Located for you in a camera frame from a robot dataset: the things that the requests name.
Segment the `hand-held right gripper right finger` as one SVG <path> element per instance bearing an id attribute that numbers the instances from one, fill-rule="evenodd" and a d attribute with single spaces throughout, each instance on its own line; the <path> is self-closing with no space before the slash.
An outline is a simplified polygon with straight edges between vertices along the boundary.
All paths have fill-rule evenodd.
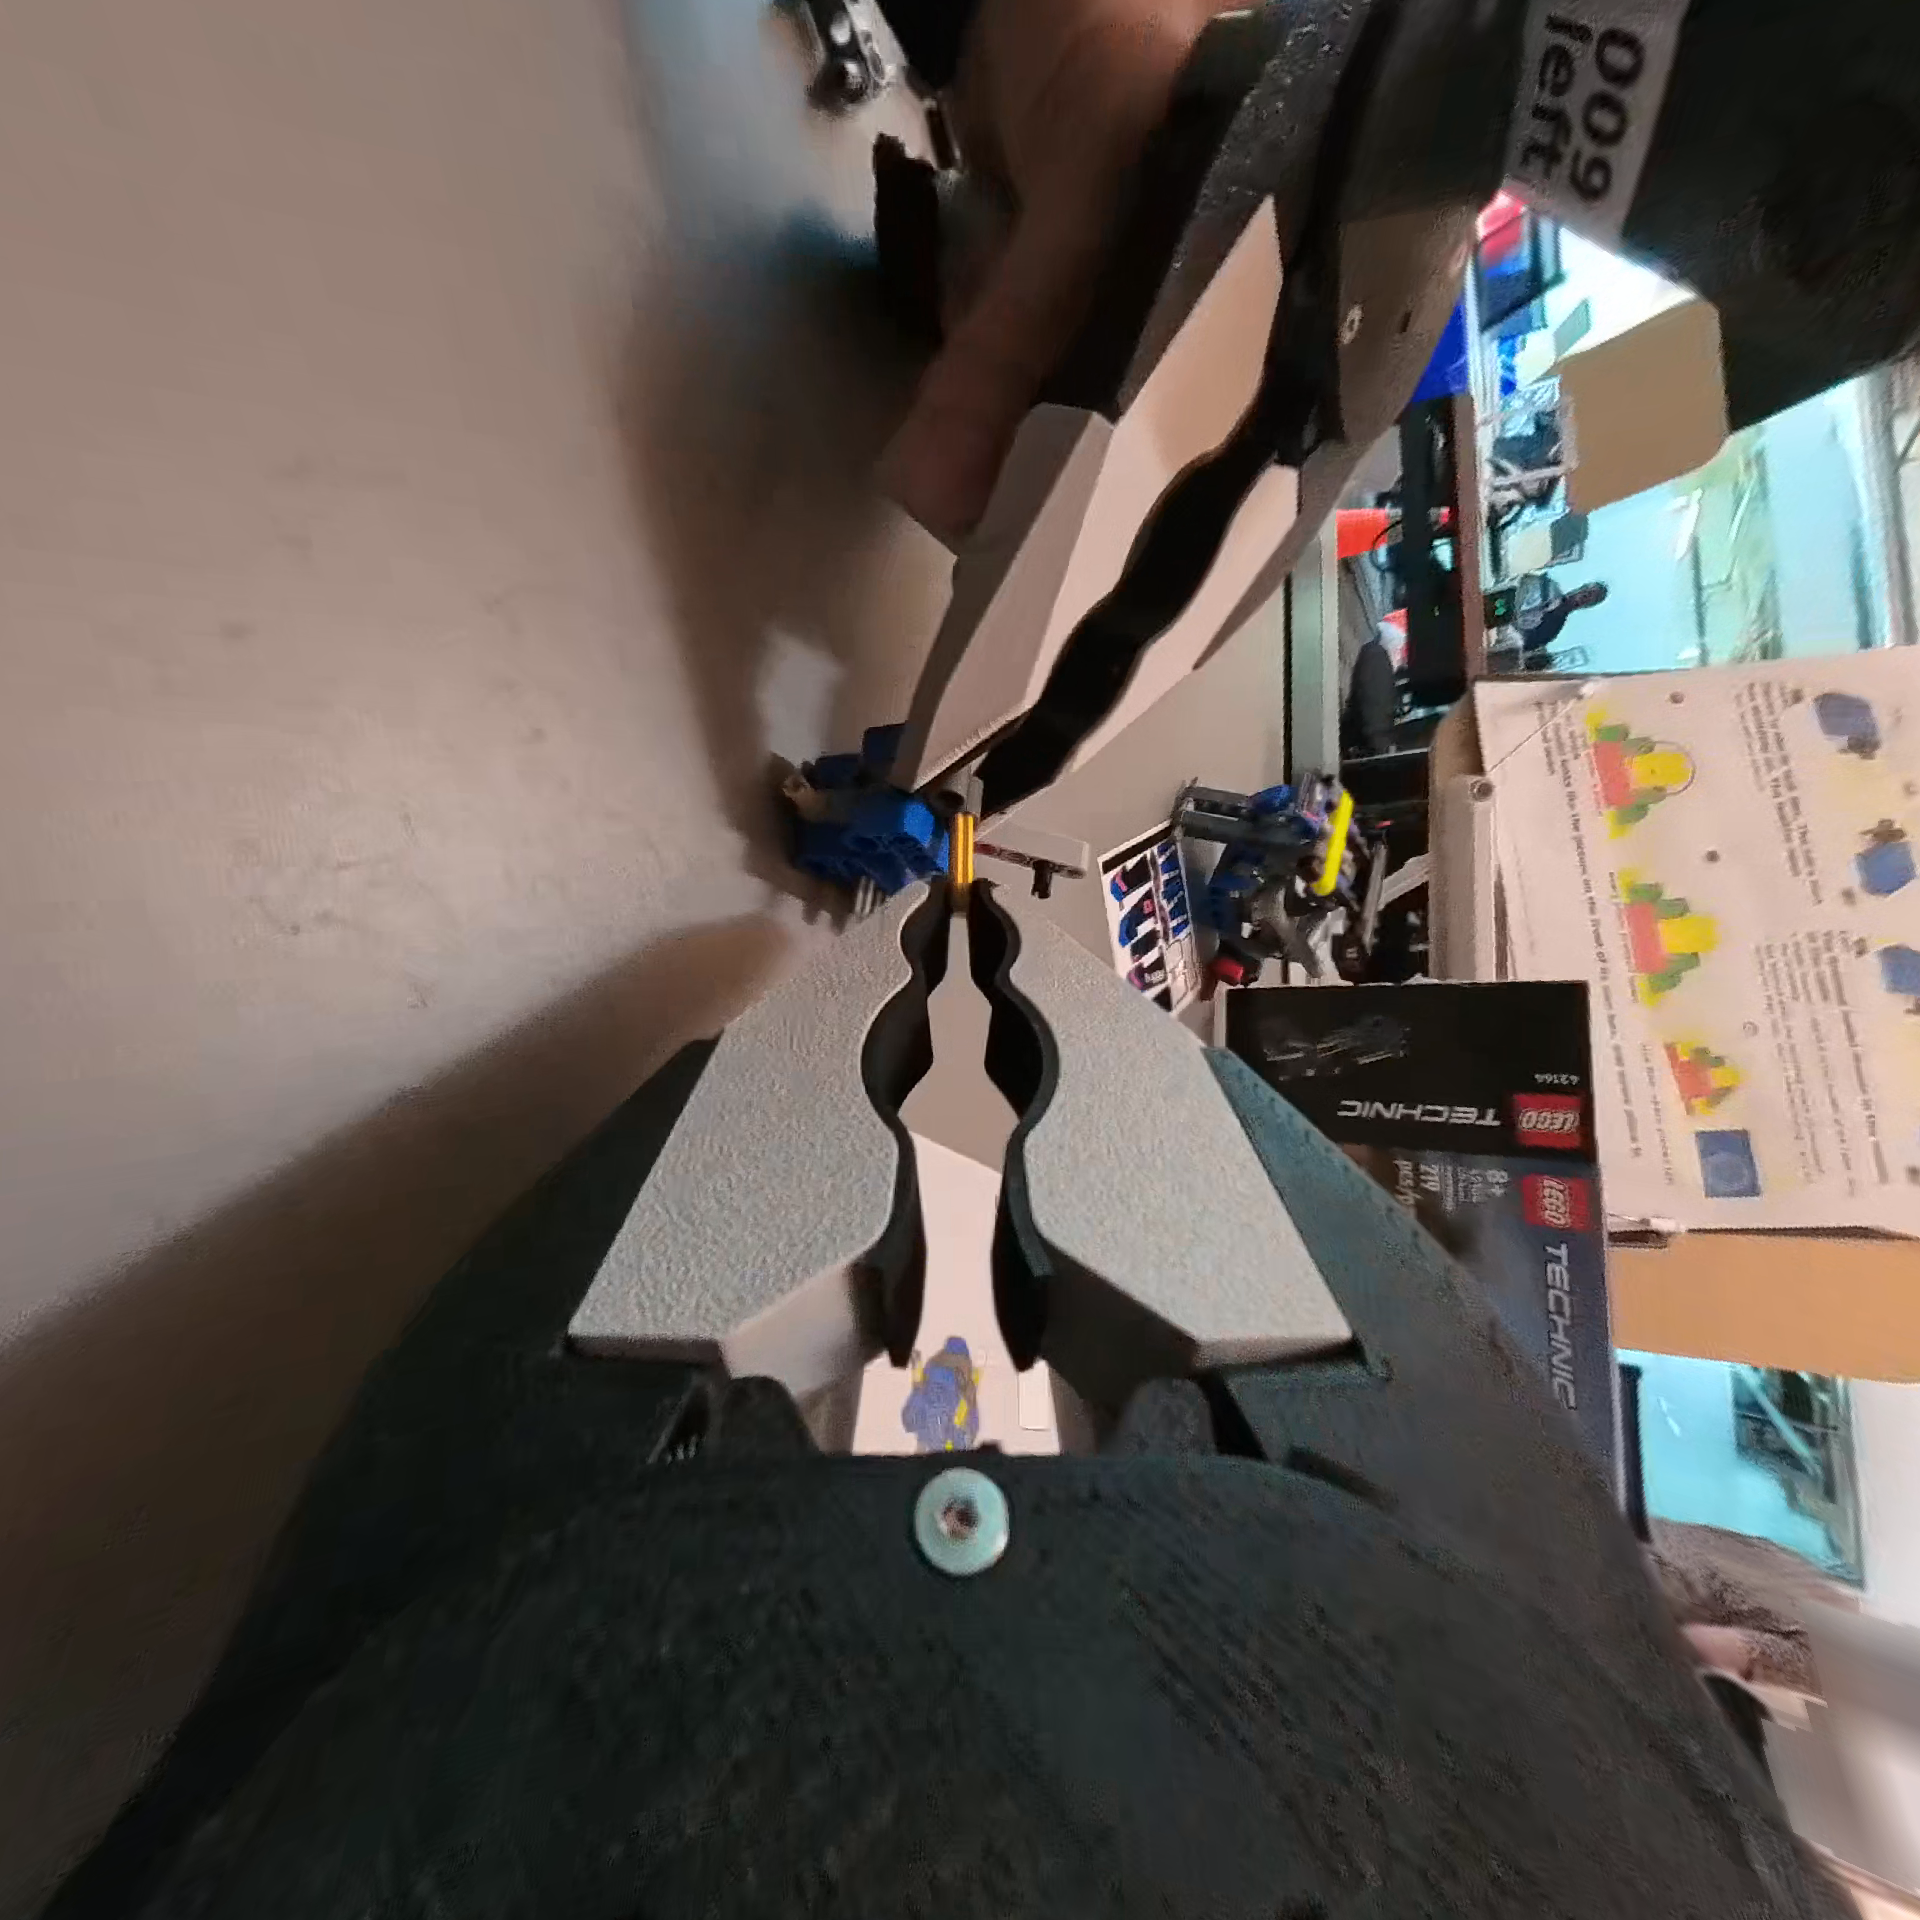
<path id="1" fill-rule="evenodd" d="M 1043 1367 L 1064 1449 L 1138 1390 L 1287 1367 L 1353 1328 L 1223 1089 L 1210 1048 L 1023 895 L 975 882 L 984 1066 L 1014 1117 L 992 1298 Z"/>

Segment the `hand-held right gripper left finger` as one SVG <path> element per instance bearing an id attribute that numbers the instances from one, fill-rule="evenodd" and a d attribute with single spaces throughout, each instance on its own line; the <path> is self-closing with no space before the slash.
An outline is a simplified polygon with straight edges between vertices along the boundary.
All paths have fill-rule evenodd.
<path id="1" fill-rule="evenodd" d="M 855 1442 L 859 1383 L 922 1326 L 926 1229 L 903 1105 L 930 1069 L 943 888 L 918 882 L 734 1018 L 568 1326 L 593 1357 L 777 1383 Z"/>

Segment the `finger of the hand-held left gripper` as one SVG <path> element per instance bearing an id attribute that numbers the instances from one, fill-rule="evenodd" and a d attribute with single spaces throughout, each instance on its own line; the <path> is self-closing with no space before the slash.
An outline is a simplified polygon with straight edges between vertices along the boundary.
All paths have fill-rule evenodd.
<path id="1" fill-rule="evenodd" d="M 903 786 L 943 786 L 1040 717 L 1083 618 L 1120 610 L 1153 512 L 1255 423 L 1283 286 L 1281 214 L 1262 198 L 1118 415 L 1056 399 L 1026 413 L 952 572 L 948 610 L 903 724 Z"/>
<path id="2" fill-rule="evenodd" d="M 1359 447 L 1267 465 L 1227 518 L 1182 479 L 1120 583 L 1081 615 L 1032 711 L 978 764 L 998 821 L 1078 774 L 1206 668 L 1281 592 L 1338 506 Z"/>

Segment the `blue toy brick assembly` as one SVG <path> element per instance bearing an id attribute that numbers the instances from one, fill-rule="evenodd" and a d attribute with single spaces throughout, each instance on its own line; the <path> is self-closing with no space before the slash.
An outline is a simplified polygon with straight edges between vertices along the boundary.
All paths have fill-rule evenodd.
<path id="1" fill-rule="evenodd" d="M 1019 825 L 987 807 L 982 759 L 967 759 L 930 786 L 897 781 L 903 724 L 868 726 L 850 752 L 802 761 L 779 781 L 791 862 L 809 877 L 848 888 L 855 906 L 923 882 L 947 895 L 948 823 L 977 815 L 977 877 L 992 869 L 1024 874 L 1048 901 L 1064 880 L 1086 880 L 1096 860 L 1086 841 Z"/>

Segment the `toy set box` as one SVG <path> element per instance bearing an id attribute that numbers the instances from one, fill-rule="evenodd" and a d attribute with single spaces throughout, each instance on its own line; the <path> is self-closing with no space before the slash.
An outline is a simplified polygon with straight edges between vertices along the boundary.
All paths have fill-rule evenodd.
<path id="1" fill-rule="evenodd" d="M 1636 1517 L 1588 984 L 1226 990 L 1214 1040 L 1476 1278 Z"/>

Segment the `person's left hand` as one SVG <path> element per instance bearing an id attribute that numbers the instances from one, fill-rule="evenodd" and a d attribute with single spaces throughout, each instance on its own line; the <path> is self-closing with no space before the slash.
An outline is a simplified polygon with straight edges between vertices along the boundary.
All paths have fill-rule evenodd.
<path id="1" fill-rule="evenodd" d="M 948 548 L 1083 322 L 1136 165 L 1194 45 L 1234 2 L 881 5 L 994 214 L 886 454 L 894 503 Z"/>

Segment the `grey metal panel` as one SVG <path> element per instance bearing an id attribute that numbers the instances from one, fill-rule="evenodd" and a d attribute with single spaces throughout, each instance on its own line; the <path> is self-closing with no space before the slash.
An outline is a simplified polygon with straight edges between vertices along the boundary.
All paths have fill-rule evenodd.
<path id="1" fill-rule="evenodd" d="M 1339 766 L 1339 561 L 1338 530 L 1324 528 L 1284 580 L 1284 776 Z"/>

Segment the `open instruction booklet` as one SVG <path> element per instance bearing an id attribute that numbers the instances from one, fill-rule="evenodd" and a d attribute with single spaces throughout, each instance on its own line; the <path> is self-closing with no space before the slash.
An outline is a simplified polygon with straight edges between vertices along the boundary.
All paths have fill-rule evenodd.
<path id="1" fill-rule="evenodd" d="M 1001 1180 L 943 1143 L 913 1145 L 926 1236 L 920 1330 L 905 1361 L 875 1357 L 863 1374 L 854 1450 L 1056 1456 L 1049 1372 L 1016 1367 L 992 1298 Z"/>

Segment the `sticker sheet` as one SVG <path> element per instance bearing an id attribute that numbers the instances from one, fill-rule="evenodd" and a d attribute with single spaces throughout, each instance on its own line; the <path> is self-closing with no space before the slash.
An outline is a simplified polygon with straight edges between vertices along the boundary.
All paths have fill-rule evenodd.
<path id="1" fill-rule="evenodd" d="M 1143 998 L 1178 1017 L 1206 988 L 1184 849 L 1171 823 L 1097 862 L 1114 970 Z"/>

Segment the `partly built toy car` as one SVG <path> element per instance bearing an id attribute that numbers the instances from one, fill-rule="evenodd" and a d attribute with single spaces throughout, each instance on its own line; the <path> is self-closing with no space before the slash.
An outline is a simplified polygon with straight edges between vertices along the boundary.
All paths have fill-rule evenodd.
<path id="1" fill-rule="evenodd" d="M 1255 988 L 1270 969 L 1294 984 L 1425 969 L 1430 856 L 1398 862 L 1391 823 L 1336 774 L 1252 793 L 1188 781 L 1171 825 L 1184 848 L 1216 852 L 1194 906 L 1216 988 Z"/>

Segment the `large cardboard box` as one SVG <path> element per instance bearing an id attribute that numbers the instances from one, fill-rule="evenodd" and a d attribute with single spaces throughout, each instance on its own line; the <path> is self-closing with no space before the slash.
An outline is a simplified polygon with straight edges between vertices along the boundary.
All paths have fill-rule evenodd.
<path id="1" fill-rule="evenodd" d="M 1522 981 L 1507 952 L 1492 784 L 1482 770 L 1472 694 L 1483 680 L 1528 679 L 1606 677 L 1479 679 L 1436 734 L 1432 901 L 1442 918 L 1433 958 L 1442 975 Z M 1649 1232 L 1615 1225 L 1610 1208 L 1607 1233 L 1622 1346 L 1915 1380 L 1918 1233 Z"/>

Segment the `brown wooden post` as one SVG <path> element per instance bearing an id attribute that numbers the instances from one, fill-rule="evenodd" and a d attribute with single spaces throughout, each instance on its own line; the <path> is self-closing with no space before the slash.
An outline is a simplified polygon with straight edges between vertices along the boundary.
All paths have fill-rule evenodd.
<path id="1" fill-rule="evenodd" d="M 1474 682 L 1486 672 L 1486 503 L 1479 418 L 1471 391 L 1448 398 L 1455 486 L 1455 572 L 1458 593 L 1460 672 Z"/>

